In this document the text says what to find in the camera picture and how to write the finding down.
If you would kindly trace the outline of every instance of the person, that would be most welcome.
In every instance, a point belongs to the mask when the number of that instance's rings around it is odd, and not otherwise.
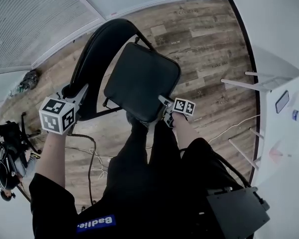
[[[35,238],[190,237],[203,231],[207,190],[241,186],[185,117],[172,116],[178,142],[160,120],[149,162],[148,128],[127,116],[131,135],[110,161],[103,197],[80,214],[65,190],[66,135],[49,133],[29,187]]]
[[[15,194],[12,190],[22,182],[24,177],[28,177],[32,174],[35,168],[37,159],[40,158],[40,155],[31,153],[30,158],[27,162],[27,167],[25,168],[22,164],[20,158],[17,158],[14,162],[14,165],[17,169],[17,173],[12,175],[9,171],[11,164],[8,159],[5,159],[0,165],[0,195],[3,200],[10,201],[12,198],[15,198]]]

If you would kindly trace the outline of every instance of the black pants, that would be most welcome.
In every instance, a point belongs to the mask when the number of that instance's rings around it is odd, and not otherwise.
[[[147,128],[138,123],[119,154],[112,158],[108,169],[105,193],[141,188],[160,181],[164,187],[182,188],[188,193],[202,195],[207,189],[241,186],[215,158],[211,146],[202,138],[191,143],[180,159],[175,135],[165,122],[155,126],[154,141],[147,162]]]

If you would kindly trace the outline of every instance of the chair backrest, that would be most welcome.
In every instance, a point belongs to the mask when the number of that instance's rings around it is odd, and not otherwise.
[[[63,90],[65,97],[73,97],[89,84],[79,111],[80,120],[95,118],[98,93],[108,66],[123,45],[139,33],[130,21],[120,18],[106,22],[91,36],[76,64],[70,84]]]

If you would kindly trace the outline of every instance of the smartphone screen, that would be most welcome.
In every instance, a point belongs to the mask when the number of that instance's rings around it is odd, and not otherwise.
[[[286,92],[284,92],[284,94],[276,102],[276,112],[280,113],[281,110],[286,106],[286,104],[288,102],[289,102],[289,92],[287,90]]]

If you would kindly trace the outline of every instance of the white table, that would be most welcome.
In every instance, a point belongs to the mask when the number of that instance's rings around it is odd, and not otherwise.
[[[286,90],[290,101],[277,114],[276,101]],[[266,116],[265,139],[253,184],[269,203],[271,220],[256,232],[256,237],[298,239],[299,123],[292,120],[292,111],[299,110],[299,77],[266,93],[266,106],[261,107],[261,114]]]

